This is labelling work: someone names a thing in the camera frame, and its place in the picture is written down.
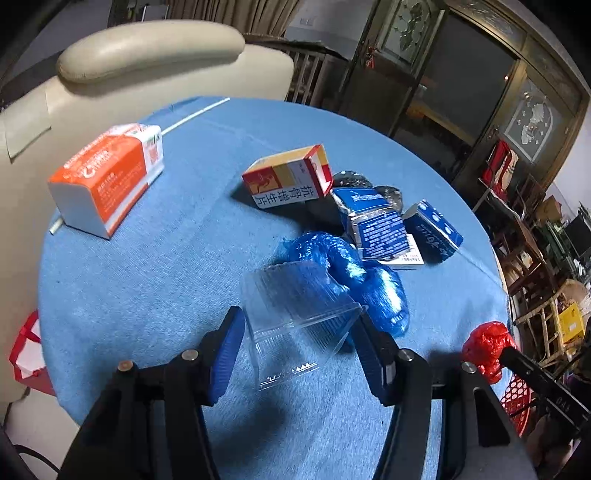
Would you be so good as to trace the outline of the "beige curtain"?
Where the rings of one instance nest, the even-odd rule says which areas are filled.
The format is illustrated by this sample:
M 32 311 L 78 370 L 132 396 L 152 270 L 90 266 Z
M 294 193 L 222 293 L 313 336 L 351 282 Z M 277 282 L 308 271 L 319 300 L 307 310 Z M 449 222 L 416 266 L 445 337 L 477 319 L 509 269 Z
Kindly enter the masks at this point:
M 229 25 L 242 34 L 280 37 L 304 1 L 300 0 L 172 0 L 169 19 L 202 20 Z

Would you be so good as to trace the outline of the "blue table cloth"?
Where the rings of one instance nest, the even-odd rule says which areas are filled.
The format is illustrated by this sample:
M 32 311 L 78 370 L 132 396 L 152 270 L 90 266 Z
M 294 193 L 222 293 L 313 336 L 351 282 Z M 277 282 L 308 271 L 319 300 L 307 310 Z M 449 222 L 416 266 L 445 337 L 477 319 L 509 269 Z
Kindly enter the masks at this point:
M 117 364 L 165 363 L 195 346 L 240 301 L 243 277 L 284 240 L 311 230 L 301 204 L 262 210 L 242 184 L 256 159 L 321 144 L 332 170 L 392 185 L 406 204 L 430 202 L 463 235 L 460 251 L 401 279 L 410 327 L 401 343 L 437 364 L 479 324 L 508 319 L 489 237 L 425 162 L 348 118 L 301 105 L 200 97 L 150 117 L 164 170 L 108 240 L 63 227 L 43 244 L 43 354 L 59 404 L 84 420 Z M 228 392 L 205 413 L 224 479 L 369 479 L 391 411 L 370 394 L 356 353 L 266 391 L 240 352 Z

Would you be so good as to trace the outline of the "red mesh basket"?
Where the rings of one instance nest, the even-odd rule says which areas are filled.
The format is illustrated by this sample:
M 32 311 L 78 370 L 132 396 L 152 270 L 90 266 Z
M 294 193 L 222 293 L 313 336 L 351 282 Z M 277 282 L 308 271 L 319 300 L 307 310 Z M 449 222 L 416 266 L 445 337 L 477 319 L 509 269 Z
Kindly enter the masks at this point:
M 501 398 L 501 405 L 520 437 L 527 430 L 533 400 L 531 388 L 524 380 L 513 374 Z

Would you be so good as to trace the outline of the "red shopping bag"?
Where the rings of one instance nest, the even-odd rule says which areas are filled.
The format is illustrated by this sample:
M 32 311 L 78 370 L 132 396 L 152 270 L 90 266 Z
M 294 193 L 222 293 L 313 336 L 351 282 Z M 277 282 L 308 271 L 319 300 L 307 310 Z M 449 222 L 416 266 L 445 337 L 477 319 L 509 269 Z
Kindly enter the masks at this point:
M 47 395 L 56 396 L 43 357 L 39 314 L 34 310 L 20 328 L 9 355 L 14 379 Z

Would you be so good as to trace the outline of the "beige leather sofa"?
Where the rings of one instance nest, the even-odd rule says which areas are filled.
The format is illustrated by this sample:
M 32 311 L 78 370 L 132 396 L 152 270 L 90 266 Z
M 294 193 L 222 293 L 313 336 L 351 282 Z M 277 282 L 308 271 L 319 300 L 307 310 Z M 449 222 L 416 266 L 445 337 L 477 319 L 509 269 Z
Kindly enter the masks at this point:
M 165 359 L 191 326 L 235 297 L 207 236 L 213 205 L 228 203 L 245 166 L 249 107 L 287 95 L 293 60 L 250 45 L 217 23 L 166 20 L 113 27 L 67 48 L 58 73 L 1 115 L 1 323 L 38 310 L 55 397 L 10 415 L 17 436 L 61 460 L 127 353 Z M 107 128 L 213 106 L 164 140 L 164 175 L 110 240 L 49 235 L 48 177 Z

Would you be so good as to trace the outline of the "blue plastic bag ball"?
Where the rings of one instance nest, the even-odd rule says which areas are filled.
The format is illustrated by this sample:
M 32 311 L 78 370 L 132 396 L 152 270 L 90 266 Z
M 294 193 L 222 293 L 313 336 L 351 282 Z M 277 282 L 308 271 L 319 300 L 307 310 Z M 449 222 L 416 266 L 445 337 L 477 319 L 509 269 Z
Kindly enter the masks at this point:
M 399 274 L 374 260 L 363 261 L 345 239 L 327 232 L 308 232 L 283 242 L 281 257 L 317 263 L 349 289 L 349 295 L 367 308 L 377 329 L 403 337 L 410 325 L 408 299 Z

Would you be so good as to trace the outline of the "red yellow medicine box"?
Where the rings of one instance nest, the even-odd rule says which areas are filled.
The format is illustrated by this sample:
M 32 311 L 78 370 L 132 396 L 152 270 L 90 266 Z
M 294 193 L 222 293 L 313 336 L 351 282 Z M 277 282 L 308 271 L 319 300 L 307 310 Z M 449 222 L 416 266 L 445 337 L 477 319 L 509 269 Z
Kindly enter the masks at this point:
M 334 182 L 322 144 L 259 158 L 242 181 L 259 209 L 325 198 Z

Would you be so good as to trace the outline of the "red plastic bag ball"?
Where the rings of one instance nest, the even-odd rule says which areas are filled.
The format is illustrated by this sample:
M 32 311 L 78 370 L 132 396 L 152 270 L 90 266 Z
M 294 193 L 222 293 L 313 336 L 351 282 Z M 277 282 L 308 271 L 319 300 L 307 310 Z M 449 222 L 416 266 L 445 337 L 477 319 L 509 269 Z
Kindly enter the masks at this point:
M 463 345 L 461 360 L 472 363 L 486 381 L 494 385 L 502 379 L 499 358 L 507 347 L 518 349 L 506 325 L 499 321 L 486 322 L 471 332 Z

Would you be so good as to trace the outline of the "metal chair with red cloth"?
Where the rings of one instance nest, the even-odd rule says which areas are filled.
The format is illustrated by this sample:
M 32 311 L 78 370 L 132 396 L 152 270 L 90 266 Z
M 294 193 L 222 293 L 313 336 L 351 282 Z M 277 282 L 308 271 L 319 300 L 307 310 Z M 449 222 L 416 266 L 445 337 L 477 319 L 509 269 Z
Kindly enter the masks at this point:
M 517 153 L 504 140 L 498 140 L 486 161 L 486 167 L 480 176 L 480 182 L 485 186 L 485 192 L 479 198 L 472 212 L 476 213 L 481 205 L 492 199 L 501 210 L 507 211 L 509 216 L 524 220 L 526 216 L 525 202 L 518 198 L 523 207 L 522 212 L 509 205 L 508 189 L 519 160 Z

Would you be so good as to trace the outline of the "dark blue carton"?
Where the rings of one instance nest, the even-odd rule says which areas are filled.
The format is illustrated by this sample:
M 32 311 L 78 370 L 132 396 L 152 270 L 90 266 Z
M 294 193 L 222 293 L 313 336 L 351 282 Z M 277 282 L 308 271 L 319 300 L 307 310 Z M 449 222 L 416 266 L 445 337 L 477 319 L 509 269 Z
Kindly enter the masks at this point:
M 462 234 L 426 200 L 412 205 L 402 219 L 428 263 L 446 261 L 464 242 Z

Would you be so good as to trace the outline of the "blue medicine box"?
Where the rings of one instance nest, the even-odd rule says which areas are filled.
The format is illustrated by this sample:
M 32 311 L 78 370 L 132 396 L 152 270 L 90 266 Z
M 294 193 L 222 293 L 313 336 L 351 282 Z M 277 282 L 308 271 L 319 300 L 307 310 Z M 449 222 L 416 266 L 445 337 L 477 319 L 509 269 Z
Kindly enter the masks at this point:
M 378 191 L 341 187 L 331 194 L 363 260 L 388 260 L 409 250 L 401 214 Z

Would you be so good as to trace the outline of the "glass panel door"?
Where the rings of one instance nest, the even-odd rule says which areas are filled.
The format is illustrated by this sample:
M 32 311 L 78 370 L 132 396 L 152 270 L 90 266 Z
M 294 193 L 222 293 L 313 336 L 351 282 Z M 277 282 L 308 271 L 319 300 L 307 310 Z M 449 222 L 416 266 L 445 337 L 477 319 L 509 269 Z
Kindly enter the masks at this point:
M 396 140 L 468 201 L 504 141 L 518 178 L 548 186 L 590 95 L 533 26 L 500 1 L 377 1 L 342 84 L 342 115 Z

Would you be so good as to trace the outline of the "wooden stool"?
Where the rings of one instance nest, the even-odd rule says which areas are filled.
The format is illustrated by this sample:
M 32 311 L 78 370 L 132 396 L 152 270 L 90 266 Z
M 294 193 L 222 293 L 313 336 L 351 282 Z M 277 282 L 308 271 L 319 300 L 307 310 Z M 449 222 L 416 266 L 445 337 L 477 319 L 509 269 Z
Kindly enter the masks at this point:
M 510 223 L 492 241 L 508 293 L 527 310 L 547 301 L 557 291 L 554 275 L 531 231 L 519 219 Z

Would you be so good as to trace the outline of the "clear plastic container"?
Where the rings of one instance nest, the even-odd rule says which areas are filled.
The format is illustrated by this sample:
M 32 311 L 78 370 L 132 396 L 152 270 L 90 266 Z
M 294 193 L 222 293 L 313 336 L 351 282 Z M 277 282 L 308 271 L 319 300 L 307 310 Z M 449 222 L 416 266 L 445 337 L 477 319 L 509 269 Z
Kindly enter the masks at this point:
M 363 311 L 345 286 L 312 261 L 253 271 L 240 289 L 259 391 L 324 366 Z

